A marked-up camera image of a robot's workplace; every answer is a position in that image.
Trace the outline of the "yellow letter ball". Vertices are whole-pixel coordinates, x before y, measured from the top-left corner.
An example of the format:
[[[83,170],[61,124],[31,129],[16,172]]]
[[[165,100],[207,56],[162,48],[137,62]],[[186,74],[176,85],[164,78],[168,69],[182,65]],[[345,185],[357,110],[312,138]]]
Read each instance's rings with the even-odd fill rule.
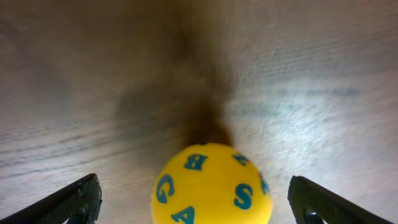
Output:
[[[166,163],[151,200],[156,224],[266,224],[269,186],[243,154],[224,144],[189,146]]]

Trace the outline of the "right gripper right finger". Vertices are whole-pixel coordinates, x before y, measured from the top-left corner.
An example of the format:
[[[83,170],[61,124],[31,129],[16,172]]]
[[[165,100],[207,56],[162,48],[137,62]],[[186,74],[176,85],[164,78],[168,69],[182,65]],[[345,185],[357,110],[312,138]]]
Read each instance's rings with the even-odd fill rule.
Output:
[[[392,224],[302,176],[291,178],[288,201],[298,224]]]

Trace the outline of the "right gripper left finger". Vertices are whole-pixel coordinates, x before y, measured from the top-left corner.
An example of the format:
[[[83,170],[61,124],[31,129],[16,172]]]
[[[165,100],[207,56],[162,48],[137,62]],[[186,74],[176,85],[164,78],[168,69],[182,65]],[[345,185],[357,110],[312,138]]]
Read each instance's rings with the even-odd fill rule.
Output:
[[[96,174],[88,174],[38,202],[1,220],[1,223],[95,224],[102,204]]]

